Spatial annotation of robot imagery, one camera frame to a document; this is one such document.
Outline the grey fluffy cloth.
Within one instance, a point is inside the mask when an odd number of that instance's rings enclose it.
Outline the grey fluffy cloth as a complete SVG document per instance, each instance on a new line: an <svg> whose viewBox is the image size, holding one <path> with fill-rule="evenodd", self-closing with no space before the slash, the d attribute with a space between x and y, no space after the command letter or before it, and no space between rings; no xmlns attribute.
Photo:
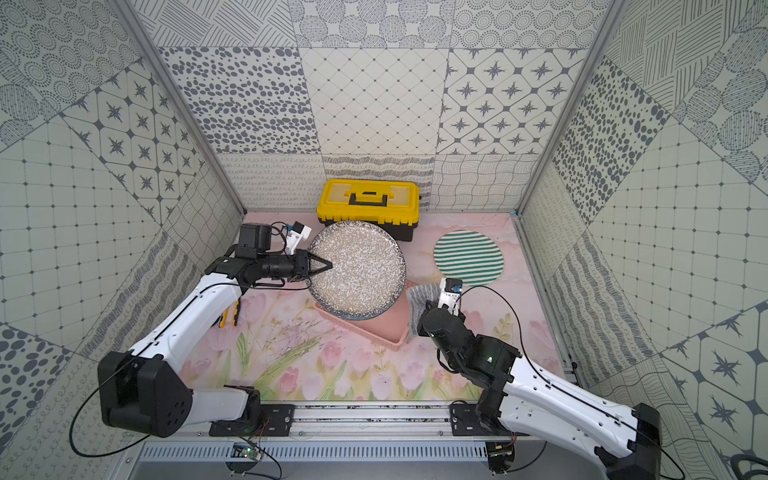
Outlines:
<svg viewBox="0 0 768 480"><path fill-rule="evenodd" d="M409 331L411 337L428 337L423 328L422 317L431 311L439 301L439 284L416 285L406 290L410 308Z"/></svg>

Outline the green white striped plate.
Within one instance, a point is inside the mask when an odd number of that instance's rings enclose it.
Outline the green white striped plate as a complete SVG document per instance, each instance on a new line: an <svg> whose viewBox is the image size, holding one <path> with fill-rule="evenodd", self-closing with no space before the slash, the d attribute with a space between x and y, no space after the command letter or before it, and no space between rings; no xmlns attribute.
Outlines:
<svg viewBox="0 0 768 480"><path fill-rule="evenodd" d="M444 277L470 286L492 283L505 265L500 247L488 236L471 230L443 235L434 246L433 259Z"/></svg>

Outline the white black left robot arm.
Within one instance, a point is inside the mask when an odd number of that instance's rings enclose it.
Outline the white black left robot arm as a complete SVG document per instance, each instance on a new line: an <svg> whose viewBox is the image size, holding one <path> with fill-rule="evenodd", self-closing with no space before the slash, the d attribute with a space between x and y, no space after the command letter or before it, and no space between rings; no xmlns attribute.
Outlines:
<svg viewBox="0 0 768 480"><path fill-rule="evenodd" d="M301 289L332 263L301 248L310 227L241 226L238 241L206 269L192 292L165 320L125 352L98 365L103 422L167 438L187 425L208 423L215 435L247 435L263 427L259 392L247 386L193 390L180 374L188 356L214 327L238 324L240 299L249 290Z"/></svg>

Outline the speckled grey ceramic plate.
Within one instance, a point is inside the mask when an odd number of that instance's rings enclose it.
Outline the speckled grey ceramic plate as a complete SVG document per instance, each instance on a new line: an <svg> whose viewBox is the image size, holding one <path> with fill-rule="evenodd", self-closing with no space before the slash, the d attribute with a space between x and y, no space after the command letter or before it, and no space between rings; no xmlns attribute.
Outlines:
<svg viewBox="0 0 768 480"><path fill-rule="evenodd" d="M309 252L333 262L311 279L310 294L329 313L368 320L387 311L405 287L406 262L397 242L372 223L343 221L324 228Z"/></svg>

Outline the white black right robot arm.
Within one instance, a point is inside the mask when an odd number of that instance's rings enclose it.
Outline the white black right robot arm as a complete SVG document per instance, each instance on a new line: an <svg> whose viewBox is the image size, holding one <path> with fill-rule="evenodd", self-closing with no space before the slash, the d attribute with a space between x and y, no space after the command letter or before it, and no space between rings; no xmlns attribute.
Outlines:
<svg viewBox="0 0 768 480"><path fill-rule="evenodd" d="M600 466L610 479L661 476L661 416L626 406L552 376L519 349L473 333L460 315L429 305L417 332L436 345L443 365L481 390L475 406L484 429L523 433Z"/></svg>

